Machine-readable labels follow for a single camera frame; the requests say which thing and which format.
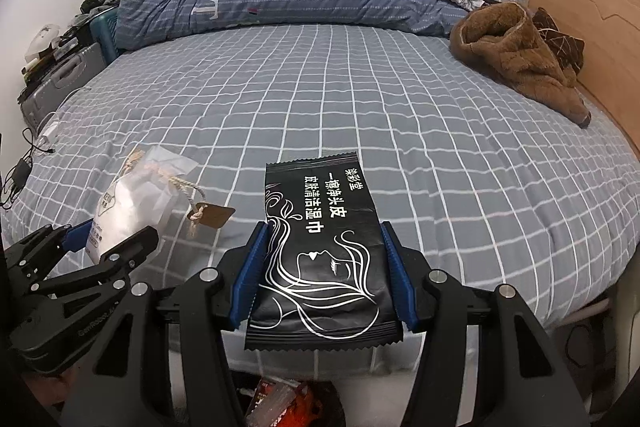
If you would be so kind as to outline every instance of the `brown cardboard tag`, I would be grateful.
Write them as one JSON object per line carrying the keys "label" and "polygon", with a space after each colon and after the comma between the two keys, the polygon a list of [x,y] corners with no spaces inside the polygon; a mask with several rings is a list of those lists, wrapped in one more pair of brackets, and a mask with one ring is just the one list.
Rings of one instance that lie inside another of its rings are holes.
{"label": "brown cardboard tag", "polygon": [[[207,203],[206,201],[200,201],[196,203],[198,210],[202,208],[202,217],[198,220],[201,225],[211,227],[212,229],[221,229],[222,226],[229,220],[229,217],[233,216],[236,211],[230,206],[219,206],[218,204]],[[191,217],[193,210],[187,214],[187,217]]]}

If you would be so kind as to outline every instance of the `suitcase handle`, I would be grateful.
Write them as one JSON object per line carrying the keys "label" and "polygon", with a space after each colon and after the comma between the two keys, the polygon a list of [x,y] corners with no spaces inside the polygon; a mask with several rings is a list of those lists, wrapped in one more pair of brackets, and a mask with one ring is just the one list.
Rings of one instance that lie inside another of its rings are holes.
{"label": "suitcase handle", "polygon": [[80,55],[69,59],[62,64],[54,73],[51,74],[51,82],[58,89],[66,87],[68,84],[72,84],[82,74],[86,62],[82,60]]}

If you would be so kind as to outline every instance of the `brown fabric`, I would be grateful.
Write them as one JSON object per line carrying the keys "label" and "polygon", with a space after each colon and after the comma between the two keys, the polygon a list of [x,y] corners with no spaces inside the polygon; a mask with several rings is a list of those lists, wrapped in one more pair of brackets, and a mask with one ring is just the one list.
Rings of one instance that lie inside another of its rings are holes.
{"label": "brown fabric", "polygon": [[486,6],[451,32],[451,53],[467,66],[558,111],[580,127],[591,113],[561,70],[526,10],[514,2]]}
{"label": "brown fabric", "polygon": [[544,8],[538,8],[533,24],[558,59],[564,75],[575,85],[576,75],[584,65],[584,41],[559,32],[556,21]]}

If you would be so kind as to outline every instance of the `gray checkered bedsheet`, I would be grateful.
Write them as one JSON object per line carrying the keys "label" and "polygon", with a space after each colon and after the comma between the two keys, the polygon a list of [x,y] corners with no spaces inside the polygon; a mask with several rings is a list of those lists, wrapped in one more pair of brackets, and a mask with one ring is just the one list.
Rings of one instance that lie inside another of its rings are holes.
{"label": "gray checkered bedsheet", "polygon": [[[199,163],[188,178],[236,214],[187,236],[183,202],[138,279],[173,285],[264,219],[268,162],[357,151],[380,219],[467,285],[516,286],[546,325],[596,297],[640,239],[640,164],[600,111],[587,130],[457,62],[448,41],[340,25],[253,26],[119,57],[57,113],[4,219],[13,240],[92,217],[135,144]],[[86,266],[69,255],[60,271]],[[411,369],[421,338],[347,353],[256,352],[230,365],[330,378]]]}

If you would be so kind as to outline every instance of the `bed frame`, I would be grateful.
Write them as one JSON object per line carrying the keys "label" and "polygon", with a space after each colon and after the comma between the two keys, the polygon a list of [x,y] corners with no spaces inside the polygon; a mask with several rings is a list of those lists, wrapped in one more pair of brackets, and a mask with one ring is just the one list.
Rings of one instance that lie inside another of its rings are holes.
{"label": "bed frame", "polygon": [[[585,41],[578,89],[625,134],[640,158],[640,0],[530,0],[560,31]],[[614,287],[616,396],[640,366],[640,246]]]}

